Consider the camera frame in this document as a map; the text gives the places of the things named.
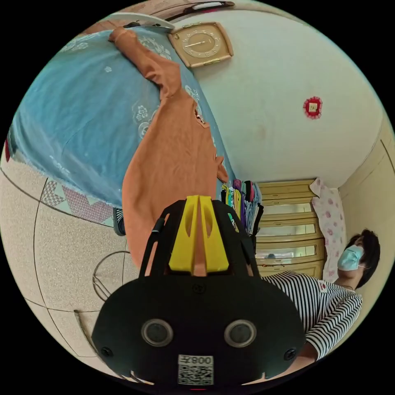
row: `yellow robot part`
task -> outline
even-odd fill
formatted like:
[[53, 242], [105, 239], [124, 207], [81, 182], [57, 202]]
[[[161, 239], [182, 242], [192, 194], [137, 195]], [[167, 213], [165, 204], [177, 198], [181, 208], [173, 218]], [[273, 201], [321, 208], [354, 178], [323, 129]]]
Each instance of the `yellow robot part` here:
[[175, 272], [193, 272], [198, 207], [200, 203], [207, 274], [226, 271], [229, 262], [209, 196], [188, 196], [177, 231], [169, 267]]

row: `blue bedsheet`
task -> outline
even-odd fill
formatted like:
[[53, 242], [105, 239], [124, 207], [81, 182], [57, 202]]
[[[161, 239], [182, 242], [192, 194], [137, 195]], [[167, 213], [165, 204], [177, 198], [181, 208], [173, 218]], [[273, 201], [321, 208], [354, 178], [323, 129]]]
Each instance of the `blue bedsheet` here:
[[[132, 29], [147, 48], [180, 64], [182, 85], [210, 123], [231, 183], [234, 174], [213, 114], [167, 31]], [[41, 173], [121, 207], [123, 177], [160, 102], [157, 86], [108, 41], [110, 32], [74, 39], [48, 62], [21, 101], [8, 141], [12, 157], [18, 153]]]

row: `face mask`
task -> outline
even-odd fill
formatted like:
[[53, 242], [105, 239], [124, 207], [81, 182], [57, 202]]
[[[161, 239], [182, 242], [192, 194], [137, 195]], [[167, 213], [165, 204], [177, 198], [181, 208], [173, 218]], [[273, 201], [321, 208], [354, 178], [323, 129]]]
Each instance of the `face mask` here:
[[362, 267], [362, 265], [359, 265], [358, 263], [362, 258], [363, 254], [364, 250], [362, 247], [356, 245], [349, 246], [341, 254], [337, 262], [337, 267], [340, 270], [344, 270], [347, 272], [350, 270], [357, 270], [359, 266]]

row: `striped shirt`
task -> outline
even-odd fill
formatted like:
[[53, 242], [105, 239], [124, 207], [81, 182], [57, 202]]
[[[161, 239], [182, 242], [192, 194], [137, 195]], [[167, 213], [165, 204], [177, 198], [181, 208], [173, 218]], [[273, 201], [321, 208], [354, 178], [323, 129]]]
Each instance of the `striped shirt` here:
[[277, 286], [295, 303], [306, 341], [325, 356], [357, 319], [362, 296], [342, 286], [306, 274], [282, 272], [263, 280]]

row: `screw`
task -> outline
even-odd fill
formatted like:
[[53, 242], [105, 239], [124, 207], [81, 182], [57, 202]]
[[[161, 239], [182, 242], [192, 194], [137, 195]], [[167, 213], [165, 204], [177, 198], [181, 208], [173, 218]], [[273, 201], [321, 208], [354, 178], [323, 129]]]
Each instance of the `screw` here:
[[284, 359], [286, 361], [290, 361], [291, 359], [293, 359], [296, 355], [296, 350], [295, 349], [289, 349], [288, 351], [286, 351], [286, 353], [284, 354]]
[[103, 347], [102, 348], [102, 354], [106, 357], [112, 357], [114, 354], [108, 347]]
[[194, 293], [199, 293], [199, 294], [205, 293], [206, 292], [206, 286], [202, 285], [202, 284], [194, 284], [192, 286], [192, 291]]

